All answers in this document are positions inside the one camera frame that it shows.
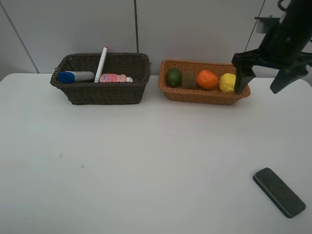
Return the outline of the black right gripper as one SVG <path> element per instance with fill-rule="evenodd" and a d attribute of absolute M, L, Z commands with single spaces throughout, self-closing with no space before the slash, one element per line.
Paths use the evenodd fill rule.
<path fill-rule="evenodd" d="M 234 92 L 237 95 L 255 78 L 252 70 L 255 65 L 279 70 L 270 85 L 274 94 L 308 74 L 306 66 L 312 65 L 312 55 L 303 49 L 312 38 L 312 2 L 292 0 L 283 7 L 282 1 L 278 1 L 277 6 L 283 15 L 279 23 L 264 34 L 259 47 L 234 54 Z"/>

